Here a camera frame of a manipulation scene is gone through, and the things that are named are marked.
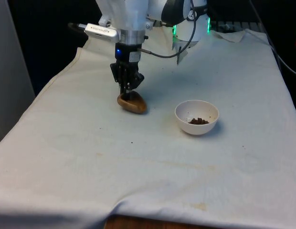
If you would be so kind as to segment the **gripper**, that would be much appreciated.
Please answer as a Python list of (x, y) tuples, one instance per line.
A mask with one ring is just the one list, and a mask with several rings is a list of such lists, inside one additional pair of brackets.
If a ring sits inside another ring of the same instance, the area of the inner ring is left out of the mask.
[(138, 71), (138, 62), (141, 58), (141, 44), (127, 45), (115, 44), (115, 58), (117, 61), (110, 64), (115, 82), (119, 84), (121, 98), (130, 100), (131, 92), (144, 80), (144, 75)]

